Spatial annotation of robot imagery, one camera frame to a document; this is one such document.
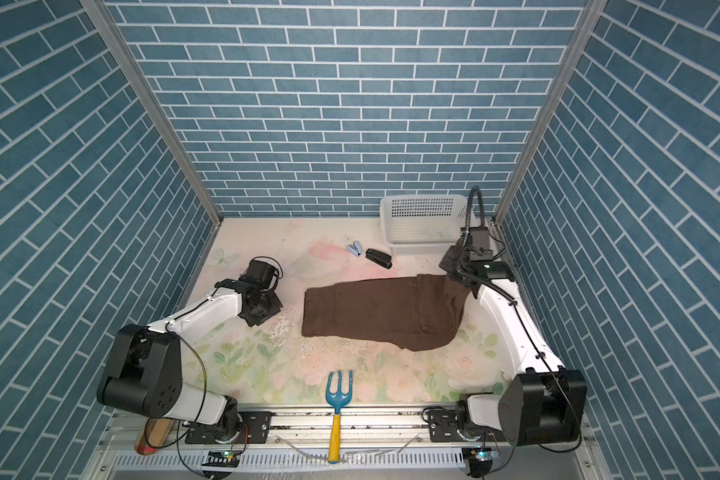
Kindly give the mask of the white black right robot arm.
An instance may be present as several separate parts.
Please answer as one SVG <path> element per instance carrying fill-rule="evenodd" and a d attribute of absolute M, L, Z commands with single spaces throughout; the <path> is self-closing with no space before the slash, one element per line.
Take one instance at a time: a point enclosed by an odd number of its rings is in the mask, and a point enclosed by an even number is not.
<path fill-rule="evenodd" d="M 457 401 L 458 429 L 466 437 L 499 432 L 513 447 L 539 445 L 548 451 L 553 444 L 572 442 L 560 450 L 571 452 L 583 440 L 587 382 L 543 339 L 510 267 L 491 255 L 491 239 L 486 226 L 464 227 L 440 262 L 449 278 L 470 288 L 479 312 L 496 324 L 510 361 L 503 393 L 466 394 Z"/>

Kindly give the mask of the brown trousers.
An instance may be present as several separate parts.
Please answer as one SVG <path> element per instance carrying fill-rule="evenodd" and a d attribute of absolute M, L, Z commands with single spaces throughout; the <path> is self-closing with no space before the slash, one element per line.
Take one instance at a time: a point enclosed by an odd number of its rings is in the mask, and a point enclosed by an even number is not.
<path fill-rule="evenodd" d="M 471 289 L 447 276 L 343 282 L 305 292 L 302 335 L 393 344 L 410 351 L 449 344 Z"/>

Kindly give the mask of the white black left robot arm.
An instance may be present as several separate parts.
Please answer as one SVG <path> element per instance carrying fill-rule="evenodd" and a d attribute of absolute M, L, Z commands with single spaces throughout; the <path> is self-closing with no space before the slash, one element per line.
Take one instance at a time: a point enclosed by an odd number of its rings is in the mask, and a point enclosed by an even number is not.
<path fill-rule="evenodd" d="M 237 400 L 183 378 L 183 359 L 200 358 L 193 343 L 230 320 L 263 324 L 283 308 L 276 294 L 280 263 L 256 256 L 238 279 L 223 279 L 201 300 L 148 325 L 119 330 L 97 389 L 99 403 L 152 419 L 168 418 L 208 429 L 215 443 L 232 443 L 241 433 Z"/>

